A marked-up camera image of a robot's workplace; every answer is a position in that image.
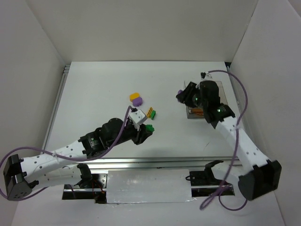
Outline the brown lego brick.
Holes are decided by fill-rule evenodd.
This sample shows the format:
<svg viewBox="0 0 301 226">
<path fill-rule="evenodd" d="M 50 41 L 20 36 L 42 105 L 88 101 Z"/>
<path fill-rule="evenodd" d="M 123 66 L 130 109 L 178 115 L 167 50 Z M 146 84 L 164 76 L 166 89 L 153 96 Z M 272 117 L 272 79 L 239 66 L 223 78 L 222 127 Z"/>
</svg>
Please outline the brown lego brick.
<svg viewBox="0 0 301 226">
<path fill-rule="evenodd" d="M 191 109 L 191 113 L 199 116 L 204 116 L 203 110 L 201 109 Z"/>
</svg>

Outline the green small lego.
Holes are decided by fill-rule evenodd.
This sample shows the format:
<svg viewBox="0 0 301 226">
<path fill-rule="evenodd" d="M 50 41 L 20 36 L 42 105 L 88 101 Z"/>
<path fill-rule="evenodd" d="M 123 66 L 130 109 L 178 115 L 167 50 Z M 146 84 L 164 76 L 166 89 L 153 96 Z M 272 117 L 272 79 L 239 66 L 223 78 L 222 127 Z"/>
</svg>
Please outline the green small lego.
<svg viewBox="0 0 301 226">
<path fill-rule="evenodd" d="M 147 132 L 151 132 L 152 133 L 152 132 L 155 131 L 154 127 L 152 125 L 150 125 L 150 124 L 145 125 L 145 128 L 146 128 Z"/>
</svg>

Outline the yellow black striped lego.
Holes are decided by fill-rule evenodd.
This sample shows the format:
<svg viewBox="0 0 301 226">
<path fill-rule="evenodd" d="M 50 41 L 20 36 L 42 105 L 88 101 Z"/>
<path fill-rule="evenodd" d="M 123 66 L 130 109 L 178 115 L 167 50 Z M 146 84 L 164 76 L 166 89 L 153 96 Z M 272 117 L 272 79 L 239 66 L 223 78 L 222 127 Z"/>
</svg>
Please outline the yellow black striped lego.
<svg viewBox="0 0 301 226">
<path fill-rule="evenodd" d="M 147 113 L 146 113 L 146 116 L 147 116 L 148 118 L 150 118 L 150 117 L 151 117 L 151 113 L 152 113 L 152 111 L 153 111 L 153 108 L 152 108 L 152 107 L 150 107 L 150 108 L 148 109 Z"/>
</svg>

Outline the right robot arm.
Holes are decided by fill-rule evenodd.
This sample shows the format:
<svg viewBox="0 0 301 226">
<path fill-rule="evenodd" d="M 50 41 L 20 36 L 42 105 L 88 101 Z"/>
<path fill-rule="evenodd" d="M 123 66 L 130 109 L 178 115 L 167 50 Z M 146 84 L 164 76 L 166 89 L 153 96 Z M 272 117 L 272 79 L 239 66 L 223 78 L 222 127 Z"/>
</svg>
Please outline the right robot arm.
<svg viewBox="0 0 301 226">
<path fill-rule="evenodd" d="M 248 201 L 257 199 L 278 188 L 282 167 L 270 160 L 250 139 L 231 108 L 221 102 L 219 87 L 215 81 L 190 82 L 184 90 L 178 91 L 177 100 L 190 108 L 201 108 L 207 123 L 218 131 L 233 148 L 243 169 L 222 166 L 216 162 L 209 168 L 213 177 L 221 183 L 230 184 L 234 192 Z"/>
</svg>

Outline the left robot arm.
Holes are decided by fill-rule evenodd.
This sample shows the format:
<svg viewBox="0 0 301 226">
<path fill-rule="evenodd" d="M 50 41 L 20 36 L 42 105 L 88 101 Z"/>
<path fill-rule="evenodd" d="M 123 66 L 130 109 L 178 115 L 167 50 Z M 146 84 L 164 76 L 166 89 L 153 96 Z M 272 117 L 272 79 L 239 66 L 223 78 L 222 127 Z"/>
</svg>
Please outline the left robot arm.
<svg viewBox="0 0 301 226">
<path fill-rule="evenodd" d="M 5 191 L 1 196 L 9 201 L 22 201 L 59 184 L 75 183 L 86 187 L 93 179 L 86 161 L 104 157 L 112 148 L 127 141 L 142 144 L 154 128 L 127 117 L 112 118 L 95 131 L 54 151 L 24 146 L 8 152 L 0 161 Z"/>
</svg>

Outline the clear tall side bin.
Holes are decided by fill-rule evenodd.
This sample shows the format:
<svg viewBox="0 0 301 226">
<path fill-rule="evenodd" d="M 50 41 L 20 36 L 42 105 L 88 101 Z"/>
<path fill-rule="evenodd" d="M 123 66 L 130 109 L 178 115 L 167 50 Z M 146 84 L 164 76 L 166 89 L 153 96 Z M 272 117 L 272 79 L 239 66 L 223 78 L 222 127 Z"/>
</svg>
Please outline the clear tall side bin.
<svg viewBox="0 0 301 226">
<path fill-rule="evenodd" d="M 226 97 L 222 82 L 216 81 L 216 84 L 219 88 L 219 97 L 220 97 L 221 103 L 228 105 L 227 97 Z"/>
</svg>

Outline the purple rounded block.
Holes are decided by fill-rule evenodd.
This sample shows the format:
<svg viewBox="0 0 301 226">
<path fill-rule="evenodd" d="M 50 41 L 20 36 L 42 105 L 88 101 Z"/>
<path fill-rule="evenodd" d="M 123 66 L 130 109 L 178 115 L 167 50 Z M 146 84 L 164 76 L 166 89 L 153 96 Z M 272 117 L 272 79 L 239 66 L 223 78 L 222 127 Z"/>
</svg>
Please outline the purple rounded block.
<svg viewBox="0 0 301 226">
<path fill-rule="evenodd" d="M 141 97 L 134 98 L 132 104 L 134 107 L 139 107 L 143 104 L 143 99 Z"/>
</svg>

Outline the yellow rounded block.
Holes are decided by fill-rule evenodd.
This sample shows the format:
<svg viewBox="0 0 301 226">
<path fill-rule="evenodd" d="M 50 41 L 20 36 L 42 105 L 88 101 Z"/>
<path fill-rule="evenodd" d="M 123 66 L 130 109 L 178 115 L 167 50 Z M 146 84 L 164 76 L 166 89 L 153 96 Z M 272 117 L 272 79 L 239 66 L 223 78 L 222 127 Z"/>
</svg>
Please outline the yellow rounded block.
<svg viewBox="0 0 301 226">
<path fill-rule="evenodd" d="M 139 98 L 140 94 L 135 92 L 129 96 L 130 101 L 132 102 L 134 99 Z"/>
</svg>

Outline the silver tape sheet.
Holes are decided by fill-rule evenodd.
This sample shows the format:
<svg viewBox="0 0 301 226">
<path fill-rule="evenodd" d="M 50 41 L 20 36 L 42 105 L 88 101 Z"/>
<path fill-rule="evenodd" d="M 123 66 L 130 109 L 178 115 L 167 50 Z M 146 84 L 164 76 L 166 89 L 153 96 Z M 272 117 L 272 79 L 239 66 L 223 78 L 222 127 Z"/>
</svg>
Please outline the silver tape sheet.
<svg viewBox="0 0 301 226">
<path fill-rule="evenodd" d="M 108 204 L 180 203 L 193 200 L 187 169 L 109 171 Z"/>
</svg>

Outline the aluminium front rail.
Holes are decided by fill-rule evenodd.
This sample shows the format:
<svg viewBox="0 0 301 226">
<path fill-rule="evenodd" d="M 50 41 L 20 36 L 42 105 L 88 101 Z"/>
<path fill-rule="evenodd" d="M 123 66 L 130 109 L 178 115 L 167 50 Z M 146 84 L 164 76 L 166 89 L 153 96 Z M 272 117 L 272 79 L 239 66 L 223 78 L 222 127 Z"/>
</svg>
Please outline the aluminium front rail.
<svg viewBox="0 0 301 226">
<path fill-rule="evenodd" d="M 230 163 L 230 157 L 172 157 L 172 158 L 106 158 L 84 161 L 92 171 L 129 169 L 202 168 L 206 164 L 222 160 Z"/>
</svg>

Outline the aluminium rail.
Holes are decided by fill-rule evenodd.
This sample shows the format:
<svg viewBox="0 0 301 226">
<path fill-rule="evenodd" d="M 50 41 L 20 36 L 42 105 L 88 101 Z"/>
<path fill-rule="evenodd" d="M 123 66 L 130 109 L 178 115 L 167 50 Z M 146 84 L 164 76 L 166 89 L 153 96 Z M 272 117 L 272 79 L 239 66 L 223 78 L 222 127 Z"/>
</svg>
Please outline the aluminium rail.
<svg viewBox="0 0 301 226">
<path fill-rule="evenodd" d="M 63 69 L 63 74 L 62 74 L 61 81 L 60 81 L 59 88 L 58 88 L 58 92 L 57 92 L 57 95 L 56 95 L 56 98 L 55 98 L 55 103 L 54 103 L 54 107 L 53 107 L 53 110 L 52 110 L 52 113 L 51 113 L 48 128 L 47 128 L 47 131 L 46 131 L 43 147 L 46 147 L 49 136 L 51 135 L 51 130 L 52 130 L 52 127 L 53 127 L 53 124 L 54 124 L 54 121 L 55 121 L 56 113 L 57 113 L 57 110 L 58 110 L 58 107 L 59 107 L 59 103 L 60 103 L 60 100 L 61 100 L 63 89 L 64 89 L 64 86 L 65 86 L 65 83 L 66 83 L 66 80 L 67 80 L 67 76 L 68 76 L 68 73 L 69 73 L 69 70 L 70 70 L 70 66 L 71 65 L 65 65 L 65 67 Z"/>
<path fill-rule="evenodd" d="M 222 160 L 230 163 L 230 157 L 172 157 L 172 158 L 106 158 L 84 161 L 92 171 L 129 169 L 202 168 L 206 164 Z"/>
</svg>

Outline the left aluminium rail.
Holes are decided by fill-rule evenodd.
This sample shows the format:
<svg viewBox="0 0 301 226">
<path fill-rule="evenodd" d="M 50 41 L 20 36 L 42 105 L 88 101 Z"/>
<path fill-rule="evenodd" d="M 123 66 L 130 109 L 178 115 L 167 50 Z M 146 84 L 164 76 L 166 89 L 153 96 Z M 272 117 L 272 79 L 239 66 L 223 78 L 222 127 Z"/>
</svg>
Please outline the left aluminium rail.
<svg viewBox="0 0 301 226">
<path fill-rule="evenodd" d="M 60 103 L 60 100 L 61 100 L 63 89 L 64 89 L 64 86 L 65 86 L 65 83 L 66 83 L 66 80 L 67 80 L 67 76 L 68 76 L 68 73 L 69 73 L 69 70 L 70 70 L 70 66 L 71 65 L 65 65 L 65 67 L 63 69 L 63 74 L 62 74 L 61 81 L 60 81 L 59 88 L 58 88 L 58 92 L 57 92 L 57 95 L 56 95 L 56 98 L 55 98 L 55 103 L 54 103 L 54 107 L 53 107 L 53 110 L 52 110 L 52 113 L 51 113 L 48 128 L 47 128 L 47 131 L 46 131 L 43 147 L 46 147 L 49 136 L 51 135 L 51 130 L 52 130 L 52 127 L 53 127 L 53 124 L 54 124 L 54 121 L 55 121 L 56 113 L 57 113 L 57 110 L 58 110 L 58 107 L 59 107 L 59 103 Z"/>
</svg>

